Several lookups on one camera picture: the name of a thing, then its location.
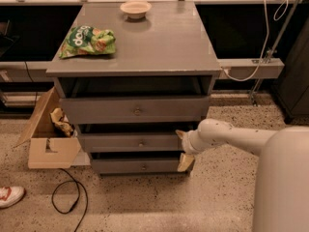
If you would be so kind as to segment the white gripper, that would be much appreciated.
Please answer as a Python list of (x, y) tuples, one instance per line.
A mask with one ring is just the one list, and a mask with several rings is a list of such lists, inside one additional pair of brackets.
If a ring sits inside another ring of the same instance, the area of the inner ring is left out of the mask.
[(182, 140), (183, 150), (185, 151), (185, 153), (181, 153), (177, 170), (179, 172), (185, 172), (195, 161), (193, 155), (198, 155), (203, 152), (203, 140), (196, 130), (176, 130), (176, 135)]

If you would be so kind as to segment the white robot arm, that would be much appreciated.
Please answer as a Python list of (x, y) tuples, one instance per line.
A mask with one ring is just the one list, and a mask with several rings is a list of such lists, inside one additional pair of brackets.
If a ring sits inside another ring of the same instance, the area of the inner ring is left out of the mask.
[(308, 127), (245, 129), (205, 119), (197, 129), (176, 134), (183, 148), (180, 172), (197, 155), (224, 144), (259, 158), (252, 232), (309, 232)]

